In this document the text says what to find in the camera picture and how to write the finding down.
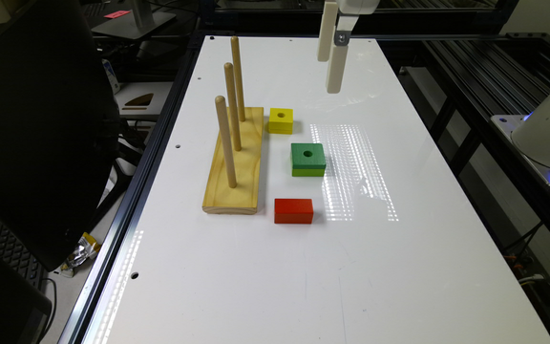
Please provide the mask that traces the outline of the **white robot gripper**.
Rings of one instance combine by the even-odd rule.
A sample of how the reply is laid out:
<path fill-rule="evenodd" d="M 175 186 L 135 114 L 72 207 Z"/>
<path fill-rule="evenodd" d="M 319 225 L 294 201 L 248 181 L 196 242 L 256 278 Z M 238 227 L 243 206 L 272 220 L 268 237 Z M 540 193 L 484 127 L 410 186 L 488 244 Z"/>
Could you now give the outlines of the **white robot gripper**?
<path fill-rule="evenodd" d="M 347 45 L 359 16 L 373 14 L 379 3 L 380 0 L 326 0 L 324 2 L 317 60 L 328 61 L 326 89 L 329 94 L 338 94 L 341 90 L 349 49 Z M 335 45 L 330 48 L 334 32 Z"/>

